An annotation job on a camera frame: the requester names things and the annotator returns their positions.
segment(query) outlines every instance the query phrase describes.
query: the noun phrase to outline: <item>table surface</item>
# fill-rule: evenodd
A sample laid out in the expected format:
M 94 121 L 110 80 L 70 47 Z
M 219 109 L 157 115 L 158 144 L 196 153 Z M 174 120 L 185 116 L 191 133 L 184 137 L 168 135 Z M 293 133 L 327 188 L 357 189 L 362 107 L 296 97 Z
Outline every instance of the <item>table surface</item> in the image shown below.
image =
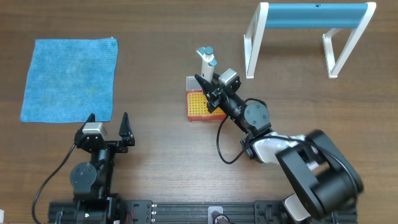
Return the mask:
M 379 1 L 368 28 L 337 79 L 329 79 L 322 34 L 266 30 L 253 80 L 244 77 L 243 34 L 258 0 L 0 2 L 0 209 L 6 222 L 32 223 L 38 188 L 59 165 L 81 123 L 21 123 L 19 116 L 35 39 L 119 40 L 109 139 L 128 112 L 136 146 L 116 156 L 113 192 L 156 202 L 281 200 L 293 192 L 282 169 L 245 157 L 221 162 L 219 121 L 187 121 L 185 77 L 200 72 L 195 49 L 211 45 L 216 72 L 241 75 L 238 93 L 267 102 L 282 134 L 322 129 L 360 174 L 360 223 L 395 223 L 398 210 L 398 1 Z M 339 54 L 348 38 L 333 38 Z M 221 150 L 233 158 L 243 133 L 230 121 Z M 75 149 L 37 204 L 46 221 L 51 201 L 71 201 L 72 168 L 90 156 Z

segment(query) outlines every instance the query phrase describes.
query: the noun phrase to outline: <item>wooden tabletop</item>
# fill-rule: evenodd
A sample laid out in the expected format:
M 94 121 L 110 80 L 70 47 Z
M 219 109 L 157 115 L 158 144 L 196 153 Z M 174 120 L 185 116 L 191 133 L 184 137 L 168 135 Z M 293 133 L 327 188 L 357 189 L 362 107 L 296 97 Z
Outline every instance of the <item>wooden tabletop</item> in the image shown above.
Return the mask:
M 359 222 L 395 223 L 398 210 L 398 1 L 377 2 L 362 38 L 337 79 L 326 71 L 327 30 L 266 30 L 255 78 L 245 79 L 243 34 L 253 1 L 3 0 L 0 2 L 0 209 L 6 222 L 32 223 L 32 201 L 59 165 L 81 123 L 21 123 L 19 116 L 35 39 L 119 41 L 108 139 L 118 139 L 128 112 L 136 146 L 116 156 L 113 192 L 155 202 L 282 200 L 293 192 L 277 165 L 242 157 L 221 162 L 215 147 L 220 121 L 187 121 L 185 77 L 200 72 L 195 50 L 212 46 L 216 72 L 236 70 L 241 98 L 268 104 L 279 133 L 317 128 L 332 138 L 360 174 Z M 333 38 L 339 54 L 348 38 Z M 232 159 L 244 134 L 230 121 L 221 150 Z M 72 201 L 72 168 L 90 160 L 75 149 L 47 184 L 37 216 L 51 201 Z

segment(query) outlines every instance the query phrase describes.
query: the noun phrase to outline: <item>white frame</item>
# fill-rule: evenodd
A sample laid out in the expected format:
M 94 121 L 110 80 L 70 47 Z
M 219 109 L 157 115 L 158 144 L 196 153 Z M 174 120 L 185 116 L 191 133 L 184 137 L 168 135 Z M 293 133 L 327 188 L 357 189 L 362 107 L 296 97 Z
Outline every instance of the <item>white frame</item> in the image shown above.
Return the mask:
M 325 48 L 326 65 L 328 69 L 329 78 L 337 78 L 338 73 L 347 61 L 348 56 L 353 51 L 356 43 L 364 32 L 366 26 L 371 20 L 376 9 L 375 2 L 367 2 L 368 9 L 358 24 L 358 27 L 351 31 L 347 43 L 335 62 L 335 55 L 333 53 L 333 46 L 331 44 L 331 37 L 338 33 L 341 29 L 332 28 L 326 34 L 322 35 L 323 46 Z M 244 60 L 246 66 L 246 78 L 254 78 L 254 69 L 256 68 L 257 58 L 260 51 L 262 36 L 266 28 L 268 15 L 268 2 L 261 2 L 249 24 L 244 38 Z

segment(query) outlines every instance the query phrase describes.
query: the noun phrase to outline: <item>blue bar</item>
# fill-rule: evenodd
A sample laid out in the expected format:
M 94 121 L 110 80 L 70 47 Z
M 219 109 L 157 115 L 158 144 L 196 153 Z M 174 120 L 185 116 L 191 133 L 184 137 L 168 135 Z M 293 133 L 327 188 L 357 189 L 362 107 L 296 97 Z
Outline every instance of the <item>blue bar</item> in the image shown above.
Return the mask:
M 368 4 L 269 4 L 266 28 L 357 28 Z

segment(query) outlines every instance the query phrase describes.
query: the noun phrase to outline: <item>blue towel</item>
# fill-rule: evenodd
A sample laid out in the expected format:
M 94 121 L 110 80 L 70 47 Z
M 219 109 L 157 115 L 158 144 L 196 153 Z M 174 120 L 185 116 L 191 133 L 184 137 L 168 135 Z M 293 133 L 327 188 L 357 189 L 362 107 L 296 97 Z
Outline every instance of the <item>blue towel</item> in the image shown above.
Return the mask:
M 110 121 L 118 40 L 36 40 L 22 122 Z

